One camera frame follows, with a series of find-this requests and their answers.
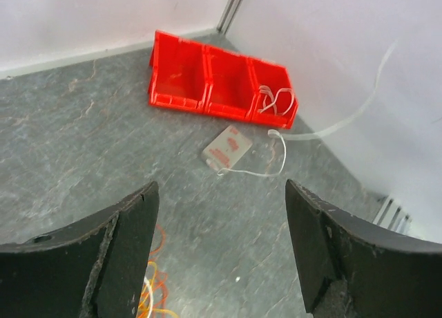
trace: red label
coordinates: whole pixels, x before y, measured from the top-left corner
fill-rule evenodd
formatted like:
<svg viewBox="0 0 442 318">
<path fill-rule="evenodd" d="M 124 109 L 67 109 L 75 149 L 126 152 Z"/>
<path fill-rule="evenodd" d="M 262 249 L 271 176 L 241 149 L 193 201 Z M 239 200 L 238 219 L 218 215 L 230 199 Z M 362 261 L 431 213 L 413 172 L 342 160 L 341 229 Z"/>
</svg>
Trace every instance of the red label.
<svg viewBox="0 0 442 318">
<path fill-rule="evenodd" d="M 238 146 L 238 143 L 236 142 L 236 140 L 234 140 L 232 137 L 227 138 L 227 142 L 230 145 L 230 148 L 232 149 L 232 151 L 236 151 L 238 150 L 240 147 Z"/>
<path fill-rule="evenodd" d="M 229 157 L 227 157 L 225 154 L 223 154 L 219 149 L 210 149 L 209 150 L 210 153 L 213 154 L 213 156 L 215 156 L 224 166 L 226 166 L 227 168 L 229 168 L 229 162 L 230 159 Z"/>
<path fill-rule="evenodd" d="M 235 127 L 230 127 L 230 130 L 229 130 L 233 135 L 238 135 L 239 134 L 239 131 L 238 130 L 236 130 L 236 128 Z"/>
</svg>

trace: orange wire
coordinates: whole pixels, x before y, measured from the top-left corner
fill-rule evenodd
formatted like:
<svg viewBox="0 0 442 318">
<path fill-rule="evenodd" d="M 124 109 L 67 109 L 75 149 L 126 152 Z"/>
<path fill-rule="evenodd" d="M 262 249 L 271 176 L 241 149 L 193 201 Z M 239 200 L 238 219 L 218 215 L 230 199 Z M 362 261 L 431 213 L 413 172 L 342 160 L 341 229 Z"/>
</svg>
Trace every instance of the orange wire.
<svg viewBox="0 0 442 318">
<path fill-rule="evenodd" d="M 166 239 L 166 232 L 163 230 L 163 228 L 158 224 L 155 226 L 155 228 L 157 228 L 161 233 L 161 241 L 160 241 L 160 245 L 155 250 L 151 251 L 150 254 L 157 254 L 161 250 L 161 248 L 163 247 L 164 240 Z"/>
<path fill-rule="evenodd" d="M 161 233 L 161 241 L 160 241 L 160 244 L 158 245 L 158 247 L 156 249 L 154 249 L 150 253 L 150 255 L 157 254 L 162 249 L 165 238 L 166 238 L 166 232 L 162 229 L 162 227 L 160 225 L 156 225 L 155 228 L 157 228 Z M 156 276 L 157 277 L 155 278 L 155 275 L 154 275 L 153 280 L 152 280 L 153 281 L 152 292 L 155 292 L 156 290 L 161 288 L 162 298 L 157 303 L 154 303 L 153 309 L 156 309 L 156 311 L 158 313 L 161 313 L 161 316 L 164 318 L 165 314 L 168 312 L 167 310 L 164 310 L 167 297 L 169 296 L 169 290 L 167 289 L 166 284 L 165 284 L 168 275 L 165 272 L 157 271 Z M 147 291 L 147 287 L 144 286 L 142 289 L 141 296 L 140 296 L 140 304 L 138 306 L 138 310 L 141 313 L 137 316 L 137 318 L 147 318 L 149 306 L 146 307 L 145 303 L 146 303 L 146 300 L 148 299 L 148 297 L 149 297 L 149 293 Z M 152 312 L 151 316 L 152 316 L 152 318 L 155 317 L 155 311 Z"/>
</svg>

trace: wall baseboard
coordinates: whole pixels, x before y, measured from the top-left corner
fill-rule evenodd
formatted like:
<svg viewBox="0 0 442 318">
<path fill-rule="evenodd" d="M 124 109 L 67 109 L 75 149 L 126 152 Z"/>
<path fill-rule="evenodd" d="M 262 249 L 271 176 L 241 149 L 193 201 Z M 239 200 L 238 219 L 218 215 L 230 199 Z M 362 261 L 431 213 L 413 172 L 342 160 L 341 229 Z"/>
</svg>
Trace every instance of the wall baseboard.
<svg viewBox="0 0 442 318">
<path fill-rule="evenodd" d="M 183 34 L 182 37 L 192 39 L 192 38 L 203 37 L 205 35 L 212 35 L 215 33 L 218 33 L 216 28 L 210 28 L 210 29 L 186 33 L 186 34 Z M 80 62 L 101 59 L 103 57 L 110 57 L 112 55 L 133 52 L 135 50 L 142 50 L 144 48 L 150 48 L 152 46 L 153 46 L 153 39 L 141 41 L 141 42 L 126 45 L 126 46 L 108 48 L 108 49 L 93 51 L 93 52 L 79 53 L 79 54 L 75 54 L 75 55 L 71 55 L 71 56 L 63 56 L 63 57 L 60 57 L 59 59 L 54 59 L 54 60 L 50 60 L 50 61 L 37 62 L 37 63 L 25 65 L 25 66 L 19 66 L 16 68 L 8 68 L 8 69 L 0 71 L 0 80 L 3 80 L 3 79 L 10 80 L 11 78 L 16 77 L 16 76 L 37 73 L 39 71 L 46 71 L 46 70 L 53 69 L 53 68 L 65 67 L 65 66 L 69 66 L 71 64 L 78 64 Z"/>
</svg>

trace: metal vent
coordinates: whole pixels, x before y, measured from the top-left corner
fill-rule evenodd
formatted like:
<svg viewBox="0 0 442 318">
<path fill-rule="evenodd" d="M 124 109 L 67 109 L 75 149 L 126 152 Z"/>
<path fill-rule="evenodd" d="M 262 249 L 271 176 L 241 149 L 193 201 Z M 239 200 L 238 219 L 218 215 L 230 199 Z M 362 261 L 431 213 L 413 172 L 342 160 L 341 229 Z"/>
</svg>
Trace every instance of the metal vent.
<svg viewBox="0 0 442 318">
<path fill-rule="evenodd" d="M 412 217 L 391 196 L 384 200 L 373 223 L 393 232 L 412 236 L 410 234 Z"/>
</svg>

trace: tangled white wire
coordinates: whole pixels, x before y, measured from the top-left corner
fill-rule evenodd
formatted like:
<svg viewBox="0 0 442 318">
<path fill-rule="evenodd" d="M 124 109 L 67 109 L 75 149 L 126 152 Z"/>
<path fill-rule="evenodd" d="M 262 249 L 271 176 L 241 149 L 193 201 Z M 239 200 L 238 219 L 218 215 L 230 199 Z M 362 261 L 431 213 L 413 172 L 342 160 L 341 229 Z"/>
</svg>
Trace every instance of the tangled white wire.
<svg viewBox="0 0 442 318">
<path fill-rule="evenodd" d="M 294 91 L 291 88 L 280 88 L 278 90 L 278 92 L 276 93 L 276 97 L 273 96 L 273 93 L 271 92 L 271 89 L 267 85 L 260 86 L 260 92 L 264 93 L 271 100 L 271 103 L 266 106 L 265 103 L 267 101 L 267 98 L 262 99 L 262 109 L 258 110 L 258 112 L 260 112 L 260 113 L 265 112 L 270 107 L 273 107 L 275 115 L 286 115 L 287 112 L 290 111 L 291 107 L 295 103 L 295 93 L 294 93 Z M 287 107 L 287 109 L 284 112 L 278 113 L 278 110 L 277 110 L 277 107 L 276 107 L 276 102 L 278 101 L 279 94 L 281 92 L 290 92 L 291 102 L 290 102 L 289 107 Z"/>
</svg>

